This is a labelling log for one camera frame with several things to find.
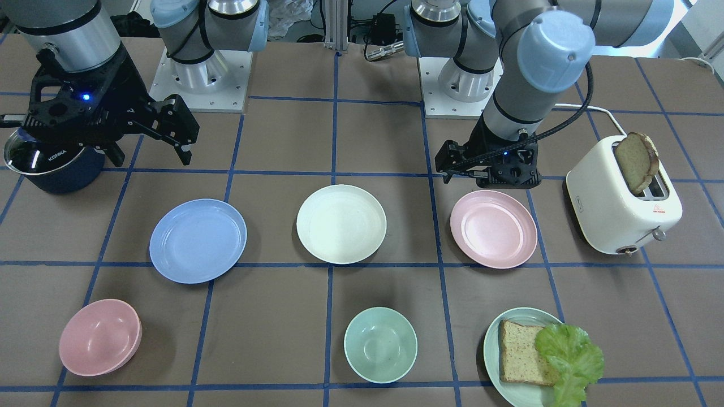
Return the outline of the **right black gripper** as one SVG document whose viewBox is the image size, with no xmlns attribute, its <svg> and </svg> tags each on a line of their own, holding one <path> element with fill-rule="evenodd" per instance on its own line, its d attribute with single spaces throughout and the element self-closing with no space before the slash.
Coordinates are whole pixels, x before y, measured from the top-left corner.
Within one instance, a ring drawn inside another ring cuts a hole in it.
<svg viewBox="0 0 724 407">
<path fill-rule="evenodd" d="M 118 141 L 146 132 L 173 147 L 181 164 L 191 164 L 191 146 L 200 126 L 183 97 L 155 101 L 124 45 L 100 66 L 68 72 L 57 52 L 44 46 L 36 55 L 41 67 L 33 77 L 28 113 L 21 127 L 45 144 L 78 145 L 102 150 L 114 167 L 124 164 Z"/>
</svg>

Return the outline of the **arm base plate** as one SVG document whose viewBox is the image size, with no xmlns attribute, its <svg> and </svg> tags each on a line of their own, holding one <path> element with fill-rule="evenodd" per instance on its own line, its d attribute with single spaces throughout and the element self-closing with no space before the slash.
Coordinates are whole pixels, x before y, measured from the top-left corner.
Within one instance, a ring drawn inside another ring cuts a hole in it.
<svg viewBox="0 0 724 407">
<path fill-rule="evenodd" d="M 420 84 L 427 118 L 477 119 L 502 77 L 499 60 L 486 73 L 471 73 L 451 58 L 419 58 Z"/>
<path fill-rule="evenodd" d="M 178 94 L 192 112 L 243 113 L 253 56 L 246 51 L 217 50 L 204 62 L 181 64 L 163 52 L 150 96 L 160 101 Z"/>
</svg>

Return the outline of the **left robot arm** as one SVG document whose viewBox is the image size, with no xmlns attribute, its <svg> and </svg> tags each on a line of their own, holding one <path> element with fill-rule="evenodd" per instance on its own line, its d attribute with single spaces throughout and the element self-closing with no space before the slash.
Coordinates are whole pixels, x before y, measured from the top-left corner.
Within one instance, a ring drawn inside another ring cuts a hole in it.
<svg viewBox="0 0 724 407">
<path fill-rule="evenodd" d="M 665 30 L 673 1 L 411 1 L 403 42 L 412 57 L 450 58 L 461 72 L 503 73 L 469 140 L 434 159 L 444 183 L 540 185 L 538 142 L 579 118 L 594 93 L 596 46 L 644 46 Z"/>
</svg>

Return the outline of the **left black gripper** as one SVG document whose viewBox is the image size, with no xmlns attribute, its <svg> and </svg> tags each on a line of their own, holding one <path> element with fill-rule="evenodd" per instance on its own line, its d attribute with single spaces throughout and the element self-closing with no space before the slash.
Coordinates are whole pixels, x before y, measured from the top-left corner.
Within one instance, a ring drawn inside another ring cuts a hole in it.
<svg viewBox="0 0 724 407">
<path fill-rule="evenodd" d="M 436 172 L 442 174 L 443 183 L 449 183 L 454 176 L 469 177 L 466 169 L 456 170 L 453 167 L 465 158 L 473 159 L 479 155 L 505 149 L 495 157 L 474 162 L 474 164 L 487 165 L 488 179 L 479 180 L 477 182 L 479 186 L 511 189 L 537 187 L 541 184 L 540 173 L 537 170 L 538 144 L 530 142 L 525 146 L 514 147 L 515 142 L 525 141 L 529 137 L 530 134 L 526 129 L 515 129 L 511 140 L 497 137 L 485 124 L 484 118 L 479 118 L 465 146 L 455 141 L 443 142 L 434 158 Z"/>
</svg>

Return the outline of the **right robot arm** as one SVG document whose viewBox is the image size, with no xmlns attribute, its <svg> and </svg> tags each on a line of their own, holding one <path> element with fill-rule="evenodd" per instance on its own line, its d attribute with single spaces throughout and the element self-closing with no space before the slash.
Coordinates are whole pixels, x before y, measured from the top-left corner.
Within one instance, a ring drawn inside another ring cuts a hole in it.
<svg viewBox="0 0 724 407">
<path fill-rule="evenodd" d="M 2 10 L 36 51 L 40 67 L 18 126 L 32 141 L 90 147 L 119 167 L 117 142 L 142 133 L 169 144 L 184 165 L 199 124 L 183 97 L 156 101 L 143 85 L 111 16 L 99 1 L 3 1 Z M 217 88 L 221 51 L 261 51 L 267 1 L 153 1 L 153 25 L 185 91 Z"/>
</svg>

